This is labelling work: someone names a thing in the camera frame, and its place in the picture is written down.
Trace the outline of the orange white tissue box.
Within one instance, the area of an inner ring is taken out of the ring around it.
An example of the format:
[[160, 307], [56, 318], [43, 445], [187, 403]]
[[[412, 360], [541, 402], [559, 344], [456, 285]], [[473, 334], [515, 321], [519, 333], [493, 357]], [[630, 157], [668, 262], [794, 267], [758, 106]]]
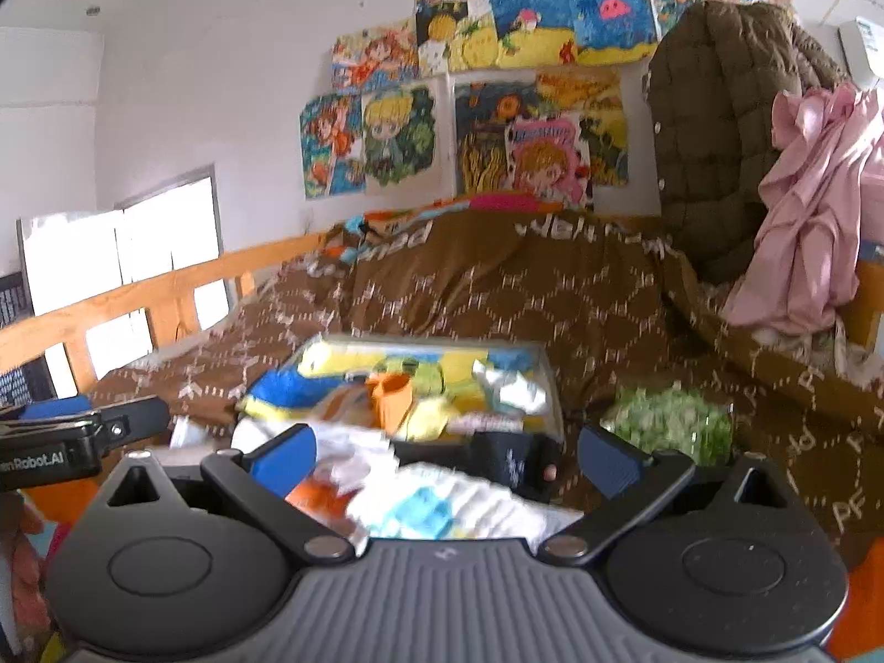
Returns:
[[536, 548], [581, 518], [472, 476], [473, 435], [412, 443], [345, 425], [315, 425], [313, 432], [315, 468], [286, 500], [356, 546], [373, 537], [522, 539]]

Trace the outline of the bag of green paper stars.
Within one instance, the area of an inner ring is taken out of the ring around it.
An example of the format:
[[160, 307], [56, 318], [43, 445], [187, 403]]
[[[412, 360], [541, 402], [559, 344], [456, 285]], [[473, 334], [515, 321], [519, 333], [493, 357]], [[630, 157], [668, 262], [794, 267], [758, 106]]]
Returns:
[[601, 427], [646, 454], [678, 450], [701, 467], [724, 465], [731, 458], [730, 404], [715, 403], [681, 383], [620, 389]]

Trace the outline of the orange cloth pouch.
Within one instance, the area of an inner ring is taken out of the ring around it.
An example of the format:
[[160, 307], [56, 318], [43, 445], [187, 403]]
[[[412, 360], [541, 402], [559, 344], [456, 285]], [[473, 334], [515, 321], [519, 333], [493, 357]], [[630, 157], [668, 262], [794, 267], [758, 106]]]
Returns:
[[373, 373], [367, 378], [366, 388], [376, 425], [387, 435], [396, 434], [413, 404], [412, 377], [406, 373]]

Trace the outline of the brown PF patterned duvet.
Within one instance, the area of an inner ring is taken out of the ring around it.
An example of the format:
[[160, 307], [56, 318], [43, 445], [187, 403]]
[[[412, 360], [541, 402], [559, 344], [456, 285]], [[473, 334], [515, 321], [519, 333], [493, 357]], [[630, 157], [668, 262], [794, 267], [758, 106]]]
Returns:
[[846, 563], [882, 536], [882, 389], [728, 325], [688, 259], [591, 215], [461, 209], [413, 223], [351, 262], [288, 262], [219, 331], [111, 371], [96, 403], [157, 395], [214, 435], [236, 400], [318, 334], [534, 341], [560, 404], [671, 374], [730, 401], [736, 440], [773, 458]]

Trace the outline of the pink anime girl poster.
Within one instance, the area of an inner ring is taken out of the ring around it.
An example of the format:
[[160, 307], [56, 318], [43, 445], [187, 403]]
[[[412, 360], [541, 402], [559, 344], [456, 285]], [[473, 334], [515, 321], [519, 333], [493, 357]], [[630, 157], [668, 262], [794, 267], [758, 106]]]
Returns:
[[592, 208], [592, 160], [577, 112], [517, 118], [505, 130], [508, 187], [571, 208]]

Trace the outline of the orange hair mermaid poster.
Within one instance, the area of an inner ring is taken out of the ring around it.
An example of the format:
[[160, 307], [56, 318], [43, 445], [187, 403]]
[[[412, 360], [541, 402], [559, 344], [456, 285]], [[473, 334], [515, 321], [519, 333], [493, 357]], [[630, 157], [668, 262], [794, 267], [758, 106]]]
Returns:
[[299, 142], [309, 201], [364, 190], [360, 96], [325, 94], [312, 99], [299, 114]]

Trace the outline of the pink cloth garment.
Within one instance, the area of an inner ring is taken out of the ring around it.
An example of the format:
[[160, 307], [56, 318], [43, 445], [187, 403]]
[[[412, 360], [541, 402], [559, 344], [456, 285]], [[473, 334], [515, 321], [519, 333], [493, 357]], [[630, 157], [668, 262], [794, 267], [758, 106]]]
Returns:
[[772, 144], [779, 159], [758, 184], [766, 219], [720, 317], [733, 327], [815, 334], [833, 327], [859, 287], [861, 188], [881, 172], [881, 94], [853, 84], [782, 91]]

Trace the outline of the blonde boy green poster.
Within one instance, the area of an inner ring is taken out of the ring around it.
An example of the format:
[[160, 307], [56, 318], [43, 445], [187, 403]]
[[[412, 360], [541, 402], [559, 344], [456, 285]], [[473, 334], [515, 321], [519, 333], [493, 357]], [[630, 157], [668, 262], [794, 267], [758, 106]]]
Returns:
[[438, 164], [436, 95], [427, 82], [361, 97], [362, 163], [368, 194], [415, 188]]

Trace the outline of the dark sunflower painting poster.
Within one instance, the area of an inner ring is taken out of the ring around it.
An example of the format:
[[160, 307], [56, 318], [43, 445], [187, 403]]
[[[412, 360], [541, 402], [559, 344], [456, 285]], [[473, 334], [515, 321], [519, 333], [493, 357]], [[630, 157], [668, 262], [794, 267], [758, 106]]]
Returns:
[[454, 86], [455, 175], [464, 194], [514, 190], [589, 208], [628, 184], [628, 123], [611, 69], [541, 69]]

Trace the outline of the olive green quilted jacket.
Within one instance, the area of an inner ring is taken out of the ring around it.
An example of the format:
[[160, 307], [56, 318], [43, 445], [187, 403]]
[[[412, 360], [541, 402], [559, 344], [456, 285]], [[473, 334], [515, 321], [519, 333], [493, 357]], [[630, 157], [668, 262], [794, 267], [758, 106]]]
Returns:
[[699, 280], [728, 283], [751, 262], [767, 215], [758, 184], [779, 157], [775, 97], [845, 81], [823, 45], [774, 4], [704, 0], [659, 42], [648, 104], [662, 221]]

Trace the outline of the blue sea painting poster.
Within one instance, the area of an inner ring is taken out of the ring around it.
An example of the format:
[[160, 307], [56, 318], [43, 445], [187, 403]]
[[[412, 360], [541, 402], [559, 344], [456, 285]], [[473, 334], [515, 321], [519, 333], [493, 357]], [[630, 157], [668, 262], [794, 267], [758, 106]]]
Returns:
[[650, 0], [466, 0], [448, 40], [454, 72], [623, 65], [658, 42]]

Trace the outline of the white air conditioner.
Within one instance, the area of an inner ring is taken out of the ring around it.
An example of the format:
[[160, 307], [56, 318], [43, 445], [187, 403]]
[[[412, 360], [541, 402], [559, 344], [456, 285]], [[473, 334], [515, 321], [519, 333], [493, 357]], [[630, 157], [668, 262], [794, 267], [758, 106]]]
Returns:
[[884, 27], [856, 17], [838, 27], [845, 63], [857, 86], [867, 90], [881, 86], [884, 78]]

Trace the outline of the wooden bed rail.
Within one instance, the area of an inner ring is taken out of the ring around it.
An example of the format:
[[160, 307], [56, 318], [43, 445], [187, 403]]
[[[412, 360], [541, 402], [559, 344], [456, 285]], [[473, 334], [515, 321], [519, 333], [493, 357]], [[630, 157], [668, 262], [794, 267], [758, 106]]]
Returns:
[[90, 329], [125, 314], [144, 312], [151, 347], [163, 348], [174, 343], [180, 334], [198, 331], [196, 289], [216, 281], [232, 281], [238, 295], [249, 295], [255, 290], [257, 271], [319, 249], [324, 241], [325, 235], [318, 232], [231, 251], [202, 264], [117, 287], [54, 312], [27, 317], [2, 329], [2, 371], [9, 373], [54, 346], [61, 346], [76, 390], [86, 393], [97, 382], [87, 346]]

